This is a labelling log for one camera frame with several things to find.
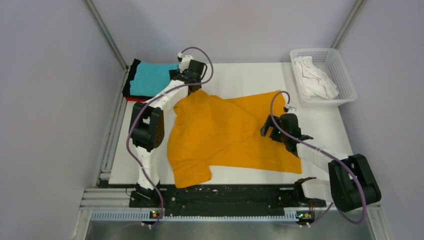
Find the yellow t-shirt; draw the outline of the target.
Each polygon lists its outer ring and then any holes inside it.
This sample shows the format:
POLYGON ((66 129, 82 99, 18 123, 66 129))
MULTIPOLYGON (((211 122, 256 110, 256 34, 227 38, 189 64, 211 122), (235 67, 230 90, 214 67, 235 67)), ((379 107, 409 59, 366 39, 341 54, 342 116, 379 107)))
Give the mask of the yellow t-shirt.
POLYGON ((211 166, 300 174, 301 160, 285 145, 261 136, 270 113, 284 114, 276 92, 223 99, 198 90, 173 108, 167 158, 179 189, 211 180, 211 166))

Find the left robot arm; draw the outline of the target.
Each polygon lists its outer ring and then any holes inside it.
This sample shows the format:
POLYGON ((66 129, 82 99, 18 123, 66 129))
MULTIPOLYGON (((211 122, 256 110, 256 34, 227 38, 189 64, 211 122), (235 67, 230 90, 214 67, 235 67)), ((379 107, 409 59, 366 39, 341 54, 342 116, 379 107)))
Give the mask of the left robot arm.
POLYGON ((195 60, 191 55, 179 57, 179 64, 151 64, 135 59, 130 67, 128 84, 130 87, 143 81, 157 84, 165 80, 165 86, 156 96, 136 102, 132 107, 127 147, 130 155, 138 163, 139 175, 134 196, 149 207, 160 202, 160 183, 157 163, 159 148, 166 136, 165 116, 183 98, 199 90, 208 71, 208 65, 195 60))

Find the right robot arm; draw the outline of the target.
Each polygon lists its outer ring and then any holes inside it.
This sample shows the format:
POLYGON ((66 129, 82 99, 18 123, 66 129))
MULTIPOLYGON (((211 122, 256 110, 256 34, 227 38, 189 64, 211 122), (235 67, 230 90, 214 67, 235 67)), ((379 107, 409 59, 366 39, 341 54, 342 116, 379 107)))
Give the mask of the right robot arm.
POLYGON ((307 206, 312 200, 322 200, 332 202, 340 211, 347 213, 382 199, 379 185, 364 155, 331 153, 313 147, 313 137, 302 134, 295 113, 279 117, 269 115, 260 134, 265 136, 269 128, 272 128, 270 138, 273 141, 284 144, 290 154, 328 174, 328 180, 316 177, 297 180, 293 192, 297 205, 307 206))

